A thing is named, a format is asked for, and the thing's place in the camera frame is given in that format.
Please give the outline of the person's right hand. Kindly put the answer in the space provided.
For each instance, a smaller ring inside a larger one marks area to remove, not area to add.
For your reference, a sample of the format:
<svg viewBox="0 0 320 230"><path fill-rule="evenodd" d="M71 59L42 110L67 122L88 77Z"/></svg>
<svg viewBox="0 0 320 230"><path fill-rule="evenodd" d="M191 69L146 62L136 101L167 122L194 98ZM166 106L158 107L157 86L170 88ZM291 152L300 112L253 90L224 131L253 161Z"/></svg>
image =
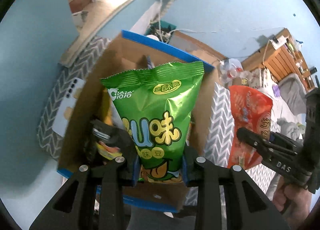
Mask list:
<svg viewBox="0 0 320 230"><path fill-rule="evenodd" d="M295 184L285 184L284 178L281 176L274 192L272 203L277 210L283 211L285 203L291 202L286 218L291 227L299 226L309 215L312 194L304 188Z"/></svg>

